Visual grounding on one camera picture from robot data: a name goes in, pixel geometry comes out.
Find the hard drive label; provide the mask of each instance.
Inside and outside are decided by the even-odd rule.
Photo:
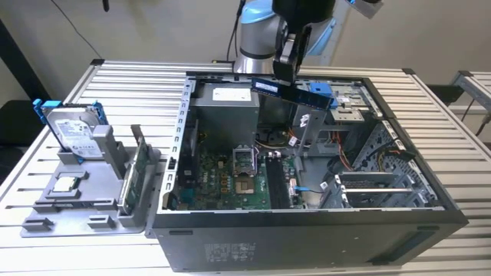
[[[56,120],[63,142],[72,153],[83,158],[100,158],[101,152],[87,123],[79,120]]]

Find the sticker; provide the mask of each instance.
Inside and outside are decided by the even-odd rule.
[[[207,243],[207,262],[249,262],[253,260],[255,243]]]
[[[326,189],[328,188],[328,184],[326,182],[323,182],[320,184],[320,188],[322,188],[323,191],[326,191]]]
[[[249,88],[215,88],[213,89],[213,101],[233,101],[233,102],[249,102],[251,89]]]
[[[271,92],[278,92],[278,87],[272,86],[272,85],[265,85],[264,83],[256,82],[255,83],[256,88],[261,88],[264,90],[268,90]]]
[[[350,99],[346,97],[338,97],[339,102],[350,102]]]
[[[288,141],[288,145],[291,145],[292,147],[295,146],[295,144],[298,143],[299,139],[296,137],[291,137],[290,141]]]
[[[100,158],[101,152],[87,123],[79,120],[56,120],[64,145],[83,158]]]

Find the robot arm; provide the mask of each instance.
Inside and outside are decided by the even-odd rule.
[[[344,0],[368,18],[382,7],[382,0]],[[272,11],[286,22],[274,59],[275,77],[291,85],[300,69],[312,23],[332,17],[335,0],[274,0]]]

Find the white label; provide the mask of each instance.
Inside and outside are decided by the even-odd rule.
[[[292,147],[295,146],[295,144],[298,143],[299,139],[296,137],[292,137],[288,141],[288,145],[291,145]]]
[[[83,158],[100,158],[101,152],[87,123],[79,120],[56,120],[65,146]]]
[[[212,99],[213,101],[249,102],[251,101],[251,89],[249,88],[215,88]]]
[[[265,90],[268,90],[268,91],[271,91],[271,92],[278,92],[278,87],[275,87],[275,86],[272,86],[272,85],[265,85],[264,83],[260,83],[260,82],[256,82],[255,83],[255,86],[257,87],[257,88],[261,88],[261,89],[265,89]]]
[[[323,182],[320,184],[320,188],[322,188],[323,191],[326,191],[326,189],[328,188],[328,184],[326,182]]]
[[[339,102],[350,102],[350,99],[346,97],[338,97]]]

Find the white wall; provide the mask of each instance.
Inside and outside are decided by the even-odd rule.
[[[0,59],[0,108],[13,99],[29,99],[7,65]]]
[[[458,70],[491,71],[490,0],[384,0],[372,20],[351,11],[332,65],[412,68],[448,84]]]
[[[104,59],[224,59],[239,1],[56,0]],[[96,55],[49,0],[1,0],[0,17],[39,78],[64,98]]]

